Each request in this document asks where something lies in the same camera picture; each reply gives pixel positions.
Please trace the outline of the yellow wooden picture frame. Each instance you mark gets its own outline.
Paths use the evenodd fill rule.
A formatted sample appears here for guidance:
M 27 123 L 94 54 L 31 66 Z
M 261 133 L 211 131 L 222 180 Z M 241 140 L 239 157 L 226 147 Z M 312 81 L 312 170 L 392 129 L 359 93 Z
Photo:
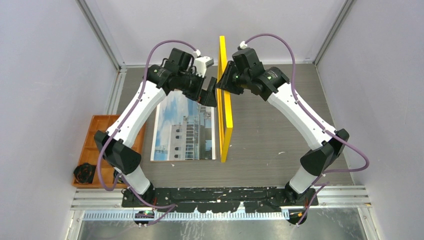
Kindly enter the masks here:
M 219 53 L 217 62 L 218 82 L 224 76 L 227 66 L 226 39 L 224 35 L 219 37 Z M 219 133 L 219 152 L 220 161 L 227 161 L 229 149 L 231 146 L 231 138 L 233 133 L 233 113 L 231 95 L 228 91 L 217 89 L 217 113 L 218 113 L 218 133 Z

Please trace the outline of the building photo print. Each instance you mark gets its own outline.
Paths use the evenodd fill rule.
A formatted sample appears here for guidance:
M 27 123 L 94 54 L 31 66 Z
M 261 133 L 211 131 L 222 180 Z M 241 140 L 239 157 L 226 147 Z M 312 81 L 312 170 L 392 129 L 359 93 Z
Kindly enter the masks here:
M 216 158 L 215 108 L 169 93 L 156 107 L 150 161 Z

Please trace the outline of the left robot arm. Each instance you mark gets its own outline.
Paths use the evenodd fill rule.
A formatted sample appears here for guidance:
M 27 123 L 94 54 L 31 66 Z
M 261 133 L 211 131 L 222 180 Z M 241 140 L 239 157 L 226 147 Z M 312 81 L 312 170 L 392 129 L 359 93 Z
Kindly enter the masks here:
M 132 149 L 135 139 L 152 111 L 172 91 L 206 107 L 217 106 L 212 78 L 203 89 L 206 71 L 214 64 L 209 56 L 201 56 L 173 48 L 163 63 L 145 69 L 144 79 L 124 112 L 106 131 L 94 135 L 99 156 L 106 160 L 135 191 L 134 200 L 141 207 L 153 202 L 153 185 L 140 166 L 141 155 Z

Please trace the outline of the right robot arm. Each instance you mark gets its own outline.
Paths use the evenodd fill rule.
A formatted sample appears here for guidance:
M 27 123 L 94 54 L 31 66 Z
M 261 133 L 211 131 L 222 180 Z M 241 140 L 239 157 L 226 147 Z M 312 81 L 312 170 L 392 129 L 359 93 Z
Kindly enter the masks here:
M 232 55 L 217 88 L 236 95 L 250 90 L 278 109 L 305 139 L 310 149 L 300 158 L 298 171 L 283 191 L 288 203 L 299 205 L 317 177 L 341 155 L 349 133 L 322 119 L 292 90 L 289 77 L 281 69 L 265 69 L 253 48 L 240 48 Z

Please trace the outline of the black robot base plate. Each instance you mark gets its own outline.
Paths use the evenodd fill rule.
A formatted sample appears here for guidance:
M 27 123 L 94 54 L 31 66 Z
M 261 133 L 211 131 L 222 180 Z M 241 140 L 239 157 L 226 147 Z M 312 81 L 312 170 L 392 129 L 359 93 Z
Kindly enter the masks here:
M 310 188 L 299 200 L 289 200 L 284 188 L 263 187 L 158 187 L 141 196 L 147 203 L 159 207 L 175 204 L 177 213 L 234 213 L 240 207 L 246 213 L 274 213 L 281 207 L 303 209 L 312 203 L 315 190 Z

